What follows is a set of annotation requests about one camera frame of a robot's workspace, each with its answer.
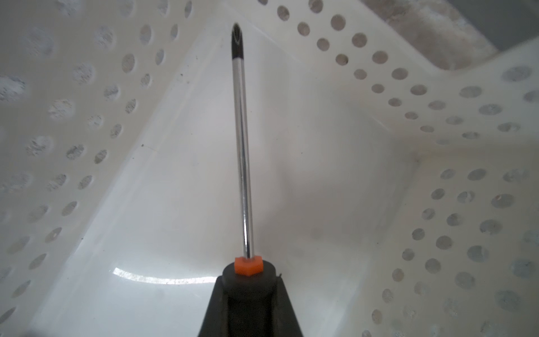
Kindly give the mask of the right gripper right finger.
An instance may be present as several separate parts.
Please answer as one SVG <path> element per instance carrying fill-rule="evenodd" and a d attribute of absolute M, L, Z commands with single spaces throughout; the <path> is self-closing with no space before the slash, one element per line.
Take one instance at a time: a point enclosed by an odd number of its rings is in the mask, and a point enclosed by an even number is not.
<path fill-rule="evenodd" d="M 303 337 L 283 279 L 278 276 L 273 293 L 273 336 Z"/>

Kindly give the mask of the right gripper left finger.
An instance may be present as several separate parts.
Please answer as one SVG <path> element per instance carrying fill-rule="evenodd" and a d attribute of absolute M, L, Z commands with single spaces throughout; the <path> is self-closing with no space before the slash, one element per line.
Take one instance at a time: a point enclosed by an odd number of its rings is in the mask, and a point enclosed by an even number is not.
<path fill-rule="evenodd" d="M 223 277 L 216 279 L 198 337 L 228 336 L 228 295 Z"/>

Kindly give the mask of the orange black handled screwdriver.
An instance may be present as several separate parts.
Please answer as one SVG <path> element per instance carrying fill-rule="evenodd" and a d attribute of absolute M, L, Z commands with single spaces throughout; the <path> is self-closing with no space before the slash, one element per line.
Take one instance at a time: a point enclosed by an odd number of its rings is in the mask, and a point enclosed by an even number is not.
<path fill-rule="evenodd" d="M 241 207 L 242 255 L 223 272 L 229 336 L 277 336 L 275 268 L 255 253 L 248 153 L 244 39 L 238 23 L 231 32 L 232 81 Z"/>

